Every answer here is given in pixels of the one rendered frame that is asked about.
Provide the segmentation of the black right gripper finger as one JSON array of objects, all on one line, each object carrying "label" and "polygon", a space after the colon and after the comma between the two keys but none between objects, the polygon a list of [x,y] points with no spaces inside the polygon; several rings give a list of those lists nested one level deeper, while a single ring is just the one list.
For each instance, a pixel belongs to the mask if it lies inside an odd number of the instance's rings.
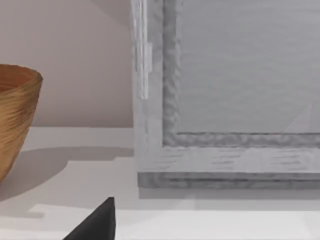
[{"label": "black right gripper finger", "polygon": [[115,198],[108,197],[62,240],[115,240]]}]

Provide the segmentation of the brown woven basket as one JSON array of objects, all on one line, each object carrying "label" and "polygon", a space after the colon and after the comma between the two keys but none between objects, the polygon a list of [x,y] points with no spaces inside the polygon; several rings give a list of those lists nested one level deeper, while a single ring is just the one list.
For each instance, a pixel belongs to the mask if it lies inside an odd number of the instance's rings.
[{"label": "brown woven basket", "polygon": [[25,66],[0,64],[0,182],[12,169],[33,122],[42,75]]}]

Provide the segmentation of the grey cabinet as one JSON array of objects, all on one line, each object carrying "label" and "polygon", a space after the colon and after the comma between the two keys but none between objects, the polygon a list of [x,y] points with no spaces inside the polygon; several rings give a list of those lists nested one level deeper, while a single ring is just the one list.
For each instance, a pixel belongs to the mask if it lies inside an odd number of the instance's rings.
[{"label": "grey cabinet", "polygon": [[141,188],[320,189],[320,0],[130,0]]}]

